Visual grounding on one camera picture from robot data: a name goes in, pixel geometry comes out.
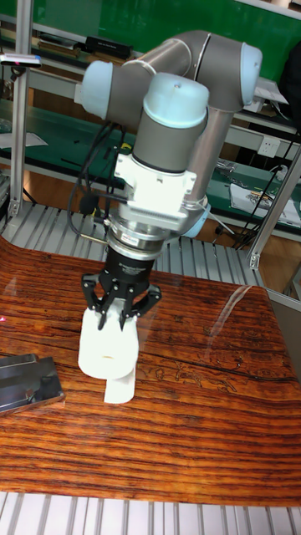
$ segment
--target white cylindrical object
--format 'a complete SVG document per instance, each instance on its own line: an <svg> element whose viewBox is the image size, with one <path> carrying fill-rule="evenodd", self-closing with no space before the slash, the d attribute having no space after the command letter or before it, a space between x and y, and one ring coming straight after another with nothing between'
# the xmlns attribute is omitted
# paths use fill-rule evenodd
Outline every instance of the white cylindrical object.
<svg viewBox="0 0 301 535"><path fill-rule="evenodd" d="M124 302L115 300L104 327L99 330L100 314L88 308L84 312L79 341L79 367L90 377L117 380L132 372L138 359L139 343L135 318L120 328Z"/></svg>

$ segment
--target power cord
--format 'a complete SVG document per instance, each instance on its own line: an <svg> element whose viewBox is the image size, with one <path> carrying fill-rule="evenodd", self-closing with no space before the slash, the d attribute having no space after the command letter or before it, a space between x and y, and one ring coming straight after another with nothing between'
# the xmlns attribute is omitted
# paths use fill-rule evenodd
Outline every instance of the power cord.
<svg viewBox="0 0 301 535"><path fill-rule="evenodd" d="M24 195L26 195L26 197L28 197L28 199L29 199L33 204L37 204L37 201L35 201L35 200L33 199L33 197L30 195L30 193L28 193L28 191L25 190L25 188L23 188L23 193L24 193Z"/></svg>
<svg viewBox="0 0 301 535"><path fill-rule="evenodd" d="M95 181L95 179L93 179L92 181L89 180L89 166L92 164L92 162L94 161L94 158L99 154L99 151L101 149L101 146L104 144L104 142L110 137L111 135L111 132L112 130L116 127L116 126L119 126L117 125L116 123L106 123L100 130L99 132L97 133L97 135L95 136L93 142L92 142L92 145L91 147L89 148L89 152L88 152L88 155L86 156L85 160L84 160L84 164L82 165L81 167L81 170L79 172L79 176L78 176L78 179L77 181L75 182L74 184L74 187L71 191L71 194L70 194L70 197L69 197L69 201L68 201L68 207L67 207L67 220L68 220L68 223L69 223L69 226L70 228L73 230L73 232L75 234L77 234L78 236L82 236L81 232L79 231L78 228L76 228L76 226L73 224L73 221L72 221L72 212L71 212L71 205L72 205L72 201L74 199L74 194L77 190L77 188L79 187L80 190L83 192L84 195L87 196L87 192L88 192L88 196L94 196L95 199L92 201L90 199L88 199L88 203L92 202L94 203L94 201L96 200L96 203L95 203L95 206L93 205L92 206L92 211L93 209L97 207L98 205L98 198L100 196L104 197L105 199L109 200L109 208L110 208L110 200L111 199L115 199L117 200L118 202L123 202L126 204L127 200L123 197L123 196L118 196L118 195L115 195L114 194L114 187L110 187L110 183L111 183L111 180L112 180L112 174L113 174L113 171L114 171L114 168L115 168L115 164L116 164L116 161L117 161L117 158L118 158L118 155L119 155L119 152L120 152L120 148L123 144L123 141L124 141L124 138L125 138L125 130L123 130L122 127L121 128L121 132L122 132L122 135L121 135L121 138L120 138L120 143L118 144L118 149L116 151L116 154L115 154L115 157L113 159L113 162L112 162L112 166L111 166L111 169L110 169L110 176L109 176L109 183L108 183L108 186L107 186L107 191L106 193L103 193L103 192L100 192L98 194L94 194L92 193L91 191L91 183L93 181ZM85 185L86 185L86 188L87 188L87 191L85 191L85 189L83 188L82 186L82 180L85 180ZM104 220L105 220L105 216L104 217L100 217L99 218L99 222L102 222L104 224Z"/></svg>

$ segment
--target wood grain surface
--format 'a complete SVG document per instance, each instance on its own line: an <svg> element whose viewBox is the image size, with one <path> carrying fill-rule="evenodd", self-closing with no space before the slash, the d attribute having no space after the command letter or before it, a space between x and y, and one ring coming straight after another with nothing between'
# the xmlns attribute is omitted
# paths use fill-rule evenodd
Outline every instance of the wood grain surface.
<svg viewBox="0 0 301 535"><path fill-rule="evenodd" d="M0 417L0 490L300 505L301 390L265 290L152 273L135 398L105 405L77 365L80 277L99 269L0 238L0 355L52 356L66 394Z"/></svg>

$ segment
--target white paper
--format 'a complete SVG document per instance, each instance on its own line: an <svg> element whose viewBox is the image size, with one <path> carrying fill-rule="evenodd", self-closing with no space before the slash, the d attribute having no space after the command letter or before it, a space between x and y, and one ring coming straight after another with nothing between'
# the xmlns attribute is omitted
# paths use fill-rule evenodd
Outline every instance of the white paper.
<svg viewBox="0 0 301 535"><path fill-rule="evenodd" d="M280 93L276 82L267 78L258 78L258 83L255 88L255 96L288 104L288 101Z"/></svg>
<svg viewBox="0 0 301 535"><path fill-rule="evenodd" d="M236 184L230 185L230 197L232 208L246 211L249 214L253 213L259 199L258 196L252 195L251 190L244 189ZM271 205L272 201L261 201L255 215L258 217L265 217ZM286 223L287 225L294 227L301 227L301 220L292 199L288 200L288 203L278 220L280 223Z"/></svg>
<svg viewBox="0 0 301 535"><path fill-rule="evenodd" d="M26 143L27 147L35 147L40 145L48 145L46 141L42 140L38 135L28 132L26 134ZM0 134L0 149L11 149L13 146L13 134L10 132L8 134Z"/></svg>

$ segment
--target wire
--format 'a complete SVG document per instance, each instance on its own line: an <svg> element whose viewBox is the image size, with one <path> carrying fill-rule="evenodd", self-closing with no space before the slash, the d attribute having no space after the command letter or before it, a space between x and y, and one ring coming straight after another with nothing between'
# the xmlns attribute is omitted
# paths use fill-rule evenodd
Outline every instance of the wire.
<svg viewBox="0 0 301 535"><path fill-rule="evenodd" d="M96 177L96 179L93 179L91 181L89 179L89 166L92 164L92 162L94 161L95 157L99 154L99 151L100 151L102 145L110 137L112 130L116 126L119 126L119 125L117 125L117 123L107 122L104 126L101 127L99 132L96 134L96 136L95 136L95 138L94 138L94 140L93 140L93 142L91 144L91 147L89 148L89 152L88 152L87 156L84 159L84 163L81 166L78 179L75 182L74 187L73 187L73 189L71 191L71 194L69 196L68 207L67 207L67 221L68 221L68 224L69 224L70 228L78 236L82 236L82 234L79 231L79 229L76 228L76 226L73 224L72 213L71 213L71 205L72 205L72 201L74 199L74 194L75 194L75 192L76 192L78 187L80 188L82 193L85 193L85 190L84 190L84 188L82 186L82 179L83 178L85 180L85 184L86 184L87 190L91 191L91 184L93 183L93 181L95 181L96 179L98 179L100 177L100 175L99 175L98 177ZM120 128L121 128L122 135L121 135L121 138L120 138L120 142L118 144L118 150L116 151L116 154L115 154L115 157L113 159L112 166L111 166L111 169L110 169L110 175L109 175L109 179L108 179L109 182L108 182L107 189L106 189L107 192L106 192L106 194L103 195L107 199L106 200L106 206L107 206L107 203L109 203L109 208L110 208L110 197L111 197L111 195L113 195L113 191L114 191L114 187L110 188L111 178L112 178L112 174L114 172L114 168L115 168L115 164L116 164L116 161L117 161L117 158L118 158L118 154L120 152L120 147L122 146L122 144L124 142L124 138L125 138L125 130L123 129L122 126ZM122 202L122 201L126 201L126 199L124 199L123 197L120 197L120 202Z"/></svg>
<svg viewBox="0 0 301 535"><path fill-rule="evenodd" d="M81 166L81 169L79 171L78 176L78 185L81 189L81 191L84 193L84 189L82 187L82 179L84 177L86 186L88 191L91 190L90 184L89 184L89 167L91 163L94 161L94 158L98 155L100 148L105 141L105 139L110 135L111 131L113 130L114 126L111 125L108 132L105 132L106 128L110 125L110 122L107 121L97 132L95 138L92 141L91 147L89 148L89 152L87 156L84 159L84 163Z"/></svg>
<svg viewBox="0 0 301 535"><path fill-rule="evenodd" d="M35 201L33 199L33 197L30 195L30 193L28 193L27 190L25 190L25 188L23 188L23 193L26 195L26 197L28 197L28 199L33 203L33 204L37 204L37 201Z"/></svg>
<svg viewBox="0 0 301 535"><path fill-rule="evenodd" d="M241 241L243 242L243 247L244 247L245 245L247 245L247 244L245 243L245 239L244 239L244 238L245 238L245 237L248 238L248 234L249 234L249 232L255 232L255 233L257 233L259 227L263 224L263 220L262 220L262 221L260 221L260 223L257 223L257 224L254 226L253 229L250 229L249 231L247 231L246 233L244 233L245 230L247 230L248 225L252 224L252 221L253 221L254 214L255 214L256 210L258 209L258 207L259 207L259 205L260 205L260 203L261 203L261 201L262 201L264 195L266 194L268 188L269 188L270 185L272 184L273 179L274 179L275 176L277 175L278 170L281 168L281 165L285 162L285 159L286 159L286 157L287 157L289 151L291 150L294 141L296 141L297 137L298 137L298 132L296 132L296 134L293 136L293 138L292 138L292 140L291 140L291 142L290 142L288 148L287 148L286 151L285 151L285 154L284 154L284 156L283 156L283 159L280 161L280 163L279 163L276 167L273 168L273 169L274 169L274 172L273 172L273 174L272 174L270 180L268 181L268 184L265 186L264 190L262 191L262 193L261 193L261 195L260 195L260 197L259 197L259 199L258 199L258 201L257 201L257 203L256 203L256 205L255 205L255 207L254 207L254 209L253 209L252 214L251 214L250 217L248 218L248 220L247 220L247 222L246 222L244 228L243 228L243 229L241 230L241 232L238 234L237 240L236 240L236 241L234 242L234 244L232 245L232 248L237 248L237 249L241 248L241 246L242 246Z"/></svg>
<svg viewBox="0 0 301 535"><path fill-rule="evenodd" d="M109 163L110 163L110 161L108 160L108 161L106 162L105 166L104 166L104 167L102 168L102 170L100 171L100 173L99 173L99 174L98 174L92 181L89 182L91 186L92 186L92 184L94 184L94 183L97 184L98 180L99 180L100 178L102 178L102 175L103 175L103 173L105 173L105 170L106 170L106 168L108 167Z"/></svg>

